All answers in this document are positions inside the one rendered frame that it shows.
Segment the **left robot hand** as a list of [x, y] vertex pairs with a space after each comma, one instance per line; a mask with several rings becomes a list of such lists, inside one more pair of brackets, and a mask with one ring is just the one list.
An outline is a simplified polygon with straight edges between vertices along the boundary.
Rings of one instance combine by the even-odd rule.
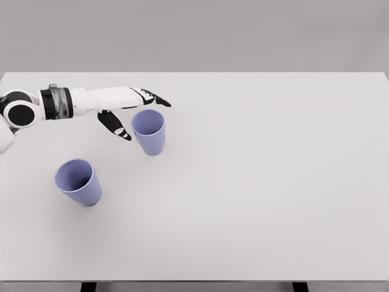
[[98, 89], [95, 91], [97, 98], [96, 110], [98, 121], [113, 135], [126, 141], [131, 141], [131, 135], [126, 131], [114, 110], [127, 110], [139, 106], [147, 106], [152, 103], [171, 107], [171, 103], [157, 94], [143, 88], [115, 87]]

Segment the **lavender plastic cup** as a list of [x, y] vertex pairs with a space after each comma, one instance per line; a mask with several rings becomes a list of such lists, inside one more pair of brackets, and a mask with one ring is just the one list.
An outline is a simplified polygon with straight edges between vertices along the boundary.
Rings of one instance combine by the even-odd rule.
[[145, 109], [134, 115], [131, 128], [142, 150], [151, 156], [162, 153], [165, 146], [166, 123], [163, 115], [153, 109]]
[[97, 172], [85, 159], [71, 159], [61, 164], [54, 182], [60, 192], [82, 206], [93, 206], [102, 197]]

